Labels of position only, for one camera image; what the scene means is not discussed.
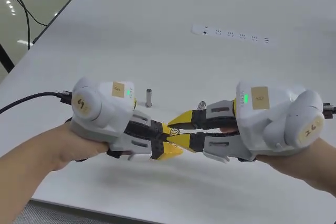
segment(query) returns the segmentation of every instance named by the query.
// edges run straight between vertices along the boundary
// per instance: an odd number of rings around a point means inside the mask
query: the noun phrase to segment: beige sticker
[[[316,116],[314,121],[312,123],[309,123],[299,134],[299,141],[301,144],[303,144],[306,140],[309,139],[309,136],[312,133],[315,133],[317,131],[321,131],[323,128],[324,120],[320,116]]]
[[[114,82],[112,88],[112,96],[124,98],[125,85],[122,83]]]
[[[269,109],[268,87],[251,88],[251,96],[252,96],[252,107],[254,110]]]
[[[87,115],[91,111],[91,107],[86,103],[83,96],[79,94],[72,98],[71,104],[83,115]]]

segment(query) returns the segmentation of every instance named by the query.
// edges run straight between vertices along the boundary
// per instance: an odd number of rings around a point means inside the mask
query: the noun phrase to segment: white power strip
[[[221,39],[234,39],[265,46],[274,44],[274,41],[267,36],[260,36],[242,31],[224,30],[215,27],[193,25],[191,32],[197,35],[211,36]]]

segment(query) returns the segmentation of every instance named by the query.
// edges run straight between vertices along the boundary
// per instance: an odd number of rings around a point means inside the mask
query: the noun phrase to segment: hand
[[[222,128],[222,132],[238,131],[237,128]],[[322,139],[317,139],[308,148],[291,156],[266,156],[259,155],[257,160],[270,165],[275,170],[294,178],[302,179],[309,185],[319,189],[316,180],[320,173],[321,155],[326,155],[332,150]]]
[[[44,144],[46,151],[53,155],[53,170],[63,169],[71,161],[94,157],[109,149],[107,143],[85,140],[77,136],[69,126],[70,123],[65,123],[32,139]]]

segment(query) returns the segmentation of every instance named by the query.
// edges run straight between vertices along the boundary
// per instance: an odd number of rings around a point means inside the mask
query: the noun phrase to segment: metal cylinder
[[[203,110],[206,107],[205,101],[202,101],[198,104],[197,110]]]
[[[146,90],[146,107],[150,108],[152,106],[152,89]]]

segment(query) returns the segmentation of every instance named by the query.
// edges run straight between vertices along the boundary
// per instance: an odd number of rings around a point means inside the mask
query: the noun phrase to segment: white plastic housing
[[[119,137],[133,116],[132,82],[93,83],[80,79],[72,91],[72,120],[97,133]]]
[[[304,148],[323,129],[322,100],[316,92],[304,87],[240,82],[236,99],[239,132],[255,156]],[[307,135],[309,128],[314,130]]]

